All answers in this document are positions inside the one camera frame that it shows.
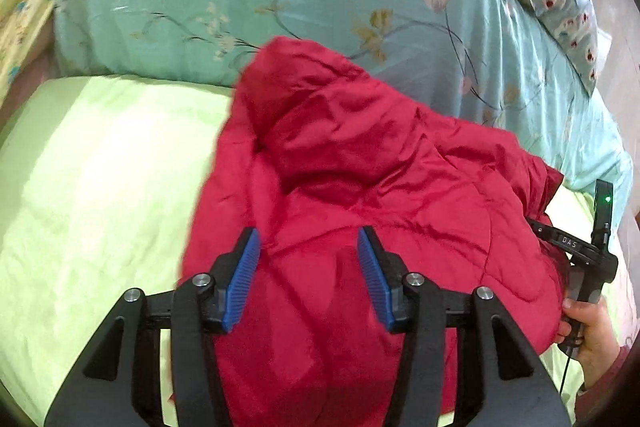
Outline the person's right hand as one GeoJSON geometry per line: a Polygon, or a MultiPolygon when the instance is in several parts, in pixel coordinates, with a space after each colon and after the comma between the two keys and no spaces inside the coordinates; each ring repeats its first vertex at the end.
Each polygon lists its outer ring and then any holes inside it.
{"type": "Polygon", "coordinates": [[[564,317],[559,323],[554,342],[559,345],[570,335],[570,319],[584,326],[584,340],[578,349],[576,360],[582,367],[584,386],[589,389],[597,384],[620,354],[620,345],[608,315],[608,305],[603,297],[597,303],[583,303],[565,297],[562,311],[564,317]]]}

